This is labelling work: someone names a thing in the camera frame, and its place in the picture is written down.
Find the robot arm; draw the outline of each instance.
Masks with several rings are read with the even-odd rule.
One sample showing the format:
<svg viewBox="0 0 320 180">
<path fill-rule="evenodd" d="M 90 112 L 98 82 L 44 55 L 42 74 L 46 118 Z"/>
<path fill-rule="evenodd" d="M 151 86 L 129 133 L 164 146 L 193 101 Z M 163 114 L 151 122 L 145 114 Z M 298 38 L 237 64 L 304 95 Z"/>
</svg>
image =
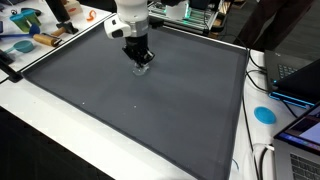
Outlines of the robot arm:
<svg viewBox="0 0 320 180">
<path fill-rule="evenodd" d="M 176 5 L 182 0 L 155 0 Z M 109 38 L 125 37 L 123 51 L 134 60 L 137 68 L 143 68 L 154 54 L 148 48 L 148 0 L 115 0 L 117 13 L 104 22 Z"/>
</svg>

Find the white table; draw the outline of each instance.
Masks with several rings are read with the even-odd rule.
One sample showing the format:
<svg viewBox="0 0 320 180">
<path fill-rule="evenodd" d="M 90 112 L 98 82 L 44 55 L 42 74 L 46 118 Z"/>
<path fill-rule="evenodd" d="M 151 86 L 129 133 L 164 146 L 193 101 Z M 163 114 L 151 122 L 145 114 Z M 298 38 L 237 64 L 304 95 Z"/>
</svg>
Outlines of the white table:
<svg viewBox="0 0 320 180">
<path fill-rule="evenodd" d="M 252 57 L 262 64 L 263 53 L 252 51 Z M 248 70 L 253 68 L 249 63 Z M 264 86 L 263 76 L 251 76 L 259 86 Z M 16 84 L 4 82 L 0 85 L 0 94 L 0 106 L 115 179 L 194 179 L 140 144 L 26 80 Z M 271 143 L 273 135 L 294 119 L 283 104 L 258 91 L 248 80 L 244 97 L 253 143 Z M 270 108 L 277 116 L 277 122 L 265 125 L 257 121 L 253 115 L 257 106 Z M 298 108 L 294 110 L 298 114 L 303 112 Z M 255 179 L 249 154 L 250 143 L 241 111 L 233 154 L 239 171 L 233 163 L 230 179 Z M 274 179 L 270 154 L 266 156 L 264 167 L 265 179 Z"/>
<path fill-rule="evenodd" d="M 41 10 L 42 14 L 39 16 L 39 20 L 41 22 L 41 33 L 48 33 L 51 34 L 52 32 L 56 31 L 58 28 L 56 24 L 58 21 L 54 17 L 53 13 L 51 12 L 49 6 L 46 3 L 41 3 L 39 0 L 27 0 L 22 3 L 16 4 L 14 7 L 6 6 L 3 13 L 0 12 L 0 20 L 4 23 L 4 32 L 2 34 L 22 34 L 23 32 L 9 20 L 9 16 L 11 15 L 11 9 L 16 9 L 20 12 L 22 7 L 31 7 Z M 75 35 L 64 33 L 60 37 L 64 40 L 64 43 L 74 39 L 76 36 L 80 35 L 84 31 L 90 29 L 94 24 L 101 21 L 108 15 L 110 12 L 103 11 L 100 9 L 88 7 L 88 6 L 81 6 L 83 13 L 76 14 L 71 16 L 71 22 L 73 26 L 79 31 Z M 86 18 L 91 10 L 94 10 L 97 13 L 96 18 L 93 21 L 87 22 Z M 21 41 L 21 40 L 30 40 L 35 45 L 35 49 L 29 53 L 22 53 L 18 51 L 12 51 L 9 53 L 10 57 L 15 60 L 14 63 L 10 65 L 15 71 L 19 71 L 26 67 L 27 65 L 33 63 L 34 61 L 38 60 L 40 57 L 46 55 L 48 52 L 51 52 L 57 48 L 46 46 L 34 41 L 32 38 L 3 38 L 0 42 L 0 49 L 7 50 L 13 46 L 14 43 Z M 0 82 L 6 79 L 8 76 L 3 71 L 0 71 Z"/>
</svg>

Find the gray mat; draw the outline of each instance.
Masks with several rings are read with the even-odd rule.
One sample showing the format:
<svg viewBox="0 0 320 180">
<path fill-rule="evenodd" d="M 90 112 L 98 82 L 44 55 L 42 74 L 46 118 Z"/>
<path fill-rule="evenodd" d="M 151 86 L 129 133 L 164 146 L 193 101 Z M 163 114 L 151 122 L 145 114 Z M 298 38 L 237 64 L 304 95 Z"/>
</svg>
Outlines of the gray mat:
<svg viewBox="0 0 320 180">
<path fill-rule="evenodd" d="M 108 39 L 99 25 L 23 75 L 196 178 L 228 179 L 245 51 L 170 29 L 150 30 L 156 57 L 150 71 L 137 77 L 121 50 L 124 43 Z"/>
</svg>

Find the person's leg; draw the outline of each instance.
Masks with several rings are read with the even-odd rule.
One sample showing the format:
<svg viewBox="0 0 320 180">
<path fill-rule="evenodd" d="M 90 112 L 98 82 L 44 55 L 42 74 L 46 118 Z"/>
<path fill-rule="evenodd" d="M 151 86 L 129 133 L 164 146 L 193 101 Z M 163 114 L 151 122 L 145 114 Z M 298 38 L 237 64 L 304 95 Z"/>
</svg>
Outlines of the person's leg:
<svg viewBox="0 0 320 180">
<path fill-rule="evenodd" d="M 247 47 L 251 48 L 258 38 L 264 23 L 287 1 L 288 0 L 260 0 L 246 24 L 243 26 L 238 38 L 243 41 Z M 234 41 L 234 44 L 242 45 L 238 39 Z"/>
<path fill-rule="evenodd" d="M 253 45 L 253 49 L 273 51 L 308 12 L 314 0 L 288 0 Z"/>
</svg>

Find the laptop screen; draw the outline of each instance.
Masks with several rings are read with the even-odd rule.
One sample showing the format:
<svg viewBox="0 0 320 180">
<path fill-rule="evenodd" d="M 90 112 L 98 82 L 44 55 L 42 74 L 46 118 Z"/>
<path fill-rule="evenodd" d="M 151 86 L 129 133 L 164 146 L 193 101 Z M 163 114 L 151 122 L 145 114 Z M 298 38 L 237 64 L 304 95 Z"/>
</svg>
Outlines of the laptop screen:
<svg viewBox="0 0 320 180">
<path fill-rule="evenodd" d="M 285 128 L 276 138 L 320 154 L 320 105 Z"/>
</svg>

